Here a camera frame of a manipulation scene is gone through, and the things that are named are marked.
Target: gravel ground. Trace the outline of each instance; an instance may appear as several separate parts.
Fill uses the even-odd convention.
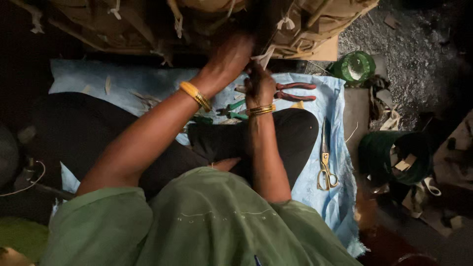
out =
[[[441,10],[450,8],[444,5]],[[439,113],[448,102],[447,88],[460,64],[452,45],[440,45],[448,40],[450,22],[440,20],[438,10],[405,10],[397,0],[381,0],[369,13],[374,23],[364,16],[340,33],[338,57],[356,50],[383,54],[393,101],[400,104],[396,109],[401,115],[400,130],[412,130],[420,113]],[[401,23],[399,28],[383,22],[389,13]],[[322,68],[329,64],[314,63]],[[309,64],[306,73],[322,75],[323,71]],[[372,123],[372,130],[379,129],[385,119]]]

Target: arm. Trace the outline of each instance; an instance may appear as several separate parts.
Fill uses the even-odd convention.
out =
[[[249,36],[230,37],[190,82],[212,98],[241,73],[252,47]],[[142,172],[163,153],[198,108],[192,97],[179,90],[144,114],[107,146],[82,180],[77,195],[103,187],[137,186]]]
[[[247,108],[272,104],[276,83],[259,64],[254,64],[250,80],[245,81],[248,93]],[[288,176],[276,142],[276,131],[271,113],[250,117],[250,135],[253,146],[254,189],[268,202],[291,199]]]

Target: knee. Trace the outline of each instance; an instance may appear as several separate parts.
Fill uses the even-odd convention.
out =
[[[297,113],[297,119],[299,121],[299,130],[305,136],[310,143],[315,143],[317,140],[317,135],[319,134],[319,122],[314,114],[311,112],[299,109]]]
[[[304,109],[288,108],[276,112],[274,118],[276,127],[281,131],[293,137],[303,136],[302,139],[307,144],[315,143],[319,133],[319,122],[311,112]]]

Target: scissor blade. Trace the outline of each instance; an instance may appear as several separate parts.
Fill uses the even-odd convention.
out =
[[[328,141],[330,141],[330,132],[327,134],[327,124],[328,124],[327,117],[324,118],[324,123],[322,124],[322,147],[321,147],[321,153],[328,153],[329,152],[329,147],[328,147]]]

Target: black pants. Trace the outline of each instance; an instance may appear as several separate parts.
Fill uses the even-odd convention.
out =
[[[295,108],[275,112],[273,117],[278,150],[292,188],[315,144],[318,122],[310,112]],[[33,114],[38,141],[45,142],[45,152],[56,155],[79,181],[107,144],[136,119],[113,104],[75,92],[48,95],[37,102]],[[193,168],[233,157],[242,160],[231,172],[252,183],[247,122],[192,124],[188,134],[192,150],[173,141],[143,173],[140,187],[147,198],[155,196],[170,180]]]

